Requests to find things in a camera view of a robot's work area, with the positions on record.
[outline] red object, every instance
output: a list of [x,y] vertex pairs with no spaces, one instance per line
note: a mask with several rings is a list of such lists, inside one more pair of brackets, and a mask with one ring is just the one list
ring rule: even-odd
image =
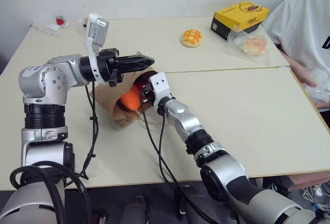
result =
[[56,24],[57,25],[63,25],[64,24],[64,20],[61,20],[61,19],[56,18]]

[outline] person's hand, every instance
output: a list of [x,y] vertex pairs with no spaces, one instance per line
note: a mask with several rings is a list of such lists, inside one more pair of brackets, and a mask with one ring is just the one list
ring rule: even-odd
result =
[[300,83],[306,83],[310,87],[316,87],[316,83],[309,75],[307,68],[299,64],[298,62],[291,66],[292,71],[294,72],[295,76],[297,76]]
[[315,104],[317,109],[325,109],[330,108],[330,101],[322,104]]

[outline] plastic bag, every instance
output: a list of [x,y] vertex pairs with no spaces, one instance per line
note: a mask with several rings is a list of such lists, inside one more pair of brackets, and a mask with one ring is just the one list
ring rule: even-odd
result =
[[315,68],[310,72],[311,78],[317,84],[316,87],[310,87],[303,84],[306,93],[316,104],[323,104],[330,101],[330,74],[326,70]]
[[270,66],[267,40],[264,36],[250,35],[245,31],[236,32],[234,27],[228,34],[227,43],[234,50],[241,52],[241,57]]

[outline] floor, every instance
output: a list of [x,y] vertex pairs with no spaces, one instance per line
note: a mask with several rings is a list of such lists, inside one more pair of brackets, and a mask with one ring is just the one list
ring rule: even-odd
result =
[[[222,224],[236,223],[235,220],[231,220],[229,209],[226,204],[212,200],[208,196],[202,182],[186,182],[182,185],[190,185],[197,188],[214,207]],[[0,192],[0,210],[3,208],[11,194],[11,191]],[[148,200],[148,205],[150,206],[149,223],[186,223],[185,219],[180,221],[177,218],[177,209],[174,204],[174,193],[172,189],[164,183],[91,188],[89,189],[89,195],[92,207],[94,209],[101,208],[109,213],[109,218],[106,221],[106,224],[118,223],[125,205],[132,199],[132,197],[137,195],[142,195]],[[312,207],[308,201],[301,197],[301,191],[293,191],[292,198],[304,208]],[[68,223],[82,223],[82,206],[78,192],[74,190],[67,190],[65,192],[65,203]]]

